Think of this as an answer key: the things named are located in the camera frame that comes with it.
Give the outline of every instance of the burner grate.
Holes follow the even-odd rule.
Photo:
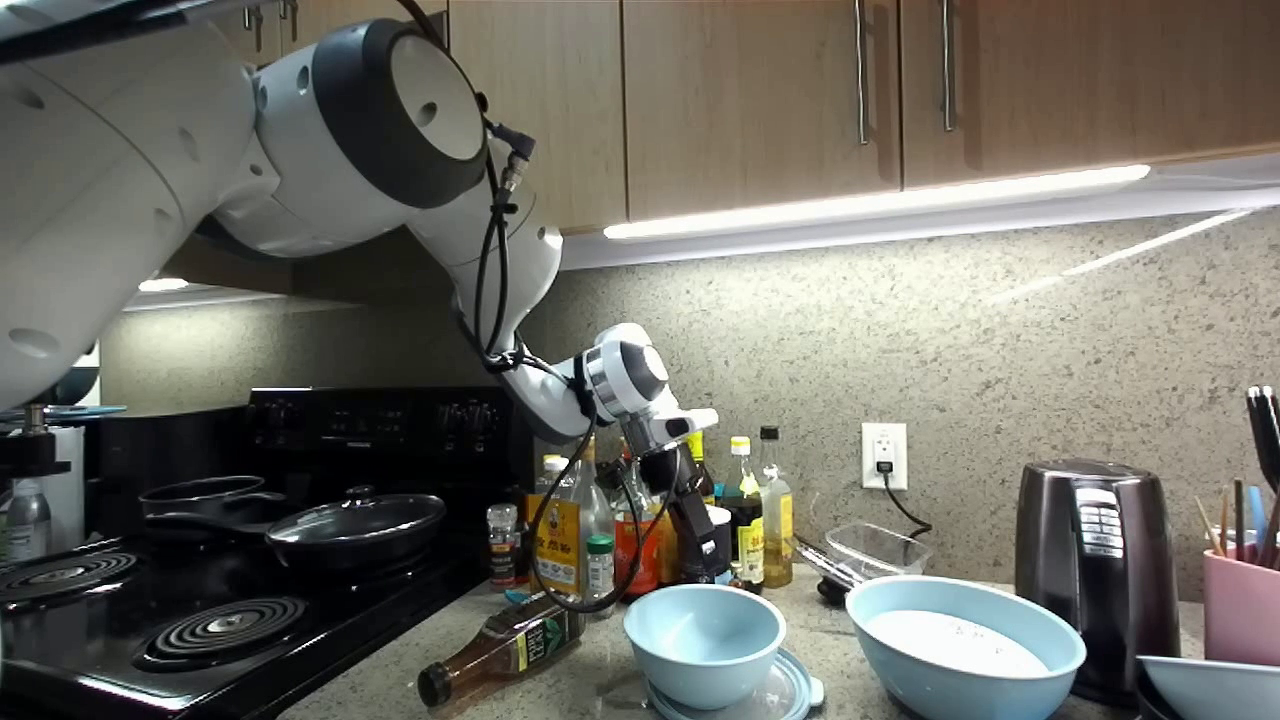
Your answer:
[[[0,575],[0,603],[43,603],[58,594],[78,594],[137,566],[131,553],[88,553],[88,556],[54,556],[47,562],[29,562]]]
[[[299,594],[246,594],[158,628],[143,662],[206,662],[259,649],[308,613]]]

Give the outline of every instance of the kitchen counter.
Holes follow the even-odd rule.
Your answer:
[[[819,572],[794,562],[794,582],[769,589],[764,594],[788,614],[788,651],[829,689],[824,715],[841,720],[892,720],[906,715],[889,700],[874,672],[855,649],[852,622],[841,609],[824,609],[814,594]],[[366,658],[329,678],[299,703],[285,713],[285,720],[346,720],[346,715],[380,715],[408,720],[427,715],[416,696],[416,672],[423,662],[447,658],[459,651],[477,628],[501,613],[505,599],[489,589],[477,589],[427,614],[400,639],[375,649]],[[539,720],[539,715],[634,715],[624,708],[604,708],[600,689],[614,689],[634,674],[630,649],[624,639],[624,609],[584,628],[584,639],[560,655],[552,667],[522,674],[517,682],[489,682],[477,696],[462,696],[432,715],[462,715],[462,720]],[[1181,609],[1185,622],[1185,655],[1201,655],[1201,603]],[[1062,720],[1119,720],[1124,713],[1108,713],[1101,703],[1066,700]]]

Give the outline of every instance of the backsplash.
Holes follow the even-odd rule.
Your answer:
[[[1254,477],[1243,383],[1280,383],[1280,297],[1266,290],[1280,217],[1168,234],[1188,223],[1196,217],[562,273],[522,335],[560,359],[600,327],[638,320],[677,394],[721,408],[713,461],[723,464],[726,432],[784,428],[809,533],[846,515],[906,527],[855,479],[860,425],[906,425],[904,500],[935,522],[933,572],[1010,579],[1029,461],[1147,466],[1177,521],[1181,589],[1201,594],[1192,495]],[[1168,244],[1116,258],[1147,238]],[[236,404],[246,383],[489,379],[439,273],[423,277],[423,290],[375,308],[124,314],[104,335],[104,400],[170,413]]]

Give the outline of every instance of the cooking pan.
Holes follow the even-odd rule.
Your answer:
[[[259,477],[195,477],[141,491],[151,535],[206,540],[206,535],[263,535],[291,508],[267,491]]]
[[[353,495],[285,515],[267,549],[291,572],[366,572],[423,553],[445,515],[432,491]]]

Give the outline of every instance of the light blue bowl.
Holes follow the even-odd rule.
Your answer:
[[[670,582],[628,609],[644,678],[683,708],[726,708],[764,682],[788,620],[750,592]]]
[[[1084,662],[1084,639],[1072,622],[982,582],[878,575],[855,582],[843,594],[843,613],[878,682],[918,715],[1045,720],[1066,700],[1077,667]],[[929,620],[933,630],[917,639],[904,635],[906,622],[889,630],[889,622],[904,620],[889,613],[929,613],[917,614],[917,628]],[[1005,649],[1005,655],[981,655],[977,649],[990,642],[972,630],[999,630],[990,642]]]

